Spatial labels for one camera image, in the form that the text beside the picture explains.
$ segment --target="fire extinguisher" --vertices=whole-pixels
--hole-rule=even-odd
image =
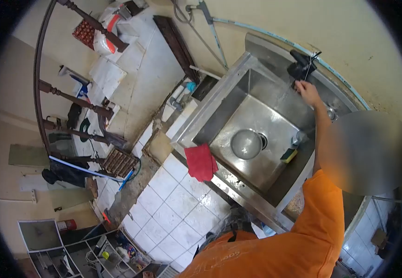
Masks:
[[[65,233],[66,231],[72,231],[77,229],[76,221],[74,219],[68,219],[64,221],[57,222],[57,227],[59,228],[59,232]]]

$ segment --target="red rag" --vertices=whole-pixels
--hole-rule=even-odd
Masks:
[[[198,181],[211,181],[213,173],[218,171],[215,158],[210,153],[209,146],[202,144],[198,147],[185,148],[187,158],[188,174]]]

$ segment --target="orange t-shirt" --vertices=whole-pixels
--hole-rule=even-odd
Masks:
[[[330,277],[343,244],[342,190],[318,170],[304,182],[304,209],[290,232],[258,239],[227,233],[198,253],[179,278]]]

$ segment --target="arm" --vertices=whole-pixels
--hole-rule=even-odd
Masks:
[[[313,108],[315,114],[315,150],[318,150],[318,144],[323,138],[326,129],[331,125],[331,120],[328,116],[328,111],[326,106],[323,104],[320,96],[318,95],[317,89],[314,85],[306,81],[295,81],[295,87],[297,92],[301,94],[304,102]],[[320,161],[318,160],[318,152],[315,152],[315,160],[313,163],[313,174],[320,170]]]
[[[306,81],[295,81],[297,91],[303,100],[314,109],[316,122],[315,147],[326,136],[331,125],[327,109],[320,99],[314,85]],[[318,152],[315,152],[313,176],[303,184],[304,209],[299,215],[291,232],[311,237],[312,242],[322,241],[329,244],[327,266],[332,268],[340,253],[345,234],[342,190],[335,186],[321,170]]]

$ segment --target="yellow sponge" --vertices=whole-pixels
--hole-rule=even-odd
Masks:
[[[298,151],[296,149],[288,148],[280,160],[283,163],[288,164],[297,155],[297,153]]]

